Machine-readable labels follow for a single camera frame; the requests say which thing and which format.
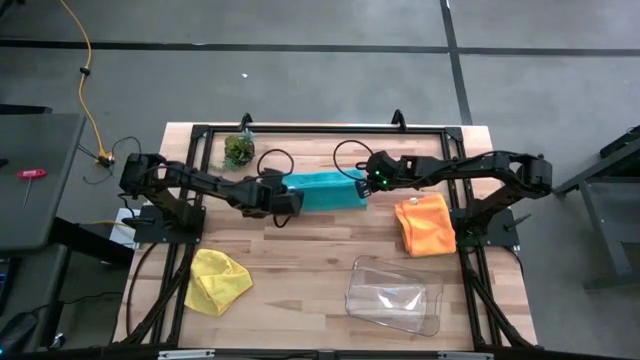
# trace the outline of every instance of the blue cloth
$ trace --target blue cloth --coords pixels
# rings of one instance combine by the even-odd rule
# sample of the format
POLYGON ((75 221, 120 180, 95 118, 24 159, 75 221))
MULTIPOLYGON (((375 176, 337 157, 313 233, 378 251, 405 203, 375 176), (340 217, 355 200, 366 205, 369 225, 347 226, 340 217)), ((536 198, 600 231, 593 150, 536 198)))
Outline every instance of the blue cloth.
MULTIPOLYGON (((363 178, 358 169, 345 170, 347 174, 363 178)), ((367 200, 360 199, 355 180, 339 171, 293 173, 282 181, 287 187, 304 191, 303 211, 332 211, 367 207, 367 200)))

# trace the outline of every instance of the black bracket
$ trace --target black bracket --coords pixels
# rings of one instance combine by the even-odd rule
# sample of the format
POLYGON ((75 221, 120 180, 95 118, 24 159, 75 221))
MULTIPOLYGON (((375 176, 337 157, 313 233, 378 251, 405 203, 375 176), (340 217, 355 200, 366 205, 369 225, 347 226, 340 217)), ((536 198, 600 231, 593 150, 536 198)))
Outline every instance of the black bracket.
POLYGON ((140 216, 135 220, 136 235, 133 241, 138 243, 160 244, 197 244, 202 239, 205 208, 193 209, 191 229, 172 229, 162 216, 162 211, 155 206, 143 206, 140 216))
POLYGON ((193 125, 191 128, 191 140, 197 140, 209 130, 209 125, 193 125))
MULTIPOLYGON (((465 209, 451 209, 451 223, 463 221, 465 209)), ((456 243, 462 247, 472 246, 508 246, 520 245, 516 221, 511 209, 504 209, 496 213, 487 227, 486 234, 456 233, 456 243)))
POLYGON ((396 111, 393 112, 393 118, 391 119, 391 124, 392 125, 400 124, 400 131, 402 132, 407 131, 407 123, 405 122, 404 115, 402 115, 402 111, 400 111, 400 109, 396 109, 396 111))
POLYGON ((457 126, 457 127, 446 127, 444 128, 444 132, 449 135, 452 139, 454 139, 455 141, 458 142, 462 142, 463 141, 463 137, 462 137, 462 128, 457 126))
POLYGON ((243 132, 247 129, 247 124, 252 123, 253 119, 251 118, 251 114, 245 113, 242 116, 242 120, 240 120, 240 132, 243 132))

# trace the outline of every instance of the wooden table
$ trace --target wooden table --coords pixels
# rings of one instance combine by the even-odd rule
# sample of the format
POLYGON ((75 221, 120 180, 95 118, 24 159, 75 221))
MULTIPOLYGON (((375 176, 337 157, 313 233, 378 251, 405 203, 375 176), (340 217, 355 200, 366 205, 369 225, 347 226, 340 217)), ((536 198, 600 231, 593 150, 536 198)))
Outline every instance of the wooden table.
MULTIPOLYGON (((171 160, 185 161, 192 123, 169 123, 160 153, 171 160)), ((467 156, 492 150, 489 130, 484 126, 463 127, 467 156)), ((212 159, 221 165, 225 134, 216 134, 212 159)), ((256 134, 259 156, 271 148, 282 148, 295 158, 296 172, 333 170, 331 154, 344 139, 356 138, 373 151, 386 150, 392 157, 402 154, 442 156, 440 141, 425 135, 339 135, 339 134, 256 134)), ((201 156, 202 147, 198 150, 201 156)), ((355 144, 341 148, 339 165, 353 167, 366 159, 366 150, 355 144)), ((289 160, 273 154, 264 166, 286 171, 289 160)), ((255 175, 255 164, 245 172, 225 173, 230 179, 255 175)), ((473 180, 475 196, 482 198, 500 184, 492 179, 473 180)), ((444 255, 409 258, 405 253, 400 225, 393 205, 425 193, 442 192, 446 184, 422 189, 379 192, 368 199, 366 210, 344 210, 302 214, 283 229, 271 217, 243 219, 225 202, 205 197, 207 221, 200 248, 225 252, 245 266, 254 286, 221 317, 185 309, 180 347, 276 348, 276 349, 370 349, 370 350, 470 350, 469 318, 462 285, 459 258, 444 255), (345 292, 356 257, 369 255, 378 260, 418 270, 428 270, 444 278, 440 331, 423 337, 351 318, 345 311, 345 292)), ((464 206, 464 196, 459 198, 464 206)), ((168 246, 159 245, 143 264, 134 288, 132 327, 147 313, 160 288, 168 246)), ((525 339, 535 343, 522 274, 513 255, 502 248, 487 248, 487 263, 496 302, 525 339)), ((137 251, 132 270, 142 251, 137 251)), ((163 339, 170 327, 165 319, 163 339)), ((121 306, 115 340, 125 335, 121 306)), ((483 334, 489 339, 486 311, 478 306, 483 334)))

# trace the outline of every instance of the transparent tray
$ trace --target transparent tray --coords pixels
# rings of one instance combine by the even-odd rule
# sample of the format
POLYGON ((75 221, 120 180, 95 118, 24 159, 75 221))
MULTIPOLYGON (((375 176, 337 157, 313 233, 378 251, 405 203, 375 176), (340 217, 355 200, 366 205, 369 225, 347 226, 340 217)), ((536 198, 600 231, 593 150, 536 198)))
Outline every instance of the transparent tray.
POLYGON ((440 329, 442 276, 358 257, 346 295, 347 314, 424 336, 440 329))

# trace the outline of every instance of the small potted plant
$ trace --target small potted plant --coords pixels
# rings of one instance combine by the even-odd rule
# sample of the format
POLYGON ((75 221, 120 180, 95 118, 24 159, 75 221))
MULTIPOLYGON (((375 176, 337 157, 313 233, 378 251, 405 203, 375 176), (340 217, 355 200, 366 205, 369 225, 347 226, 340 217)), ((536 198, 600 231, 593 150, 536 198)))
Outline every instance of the small potted plant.
POLYGON ((247 165, 253 160, 256 148, 254 135, 244 130, 240 135, 231 135, 224 139, 224 168, 234 170, 247 165))

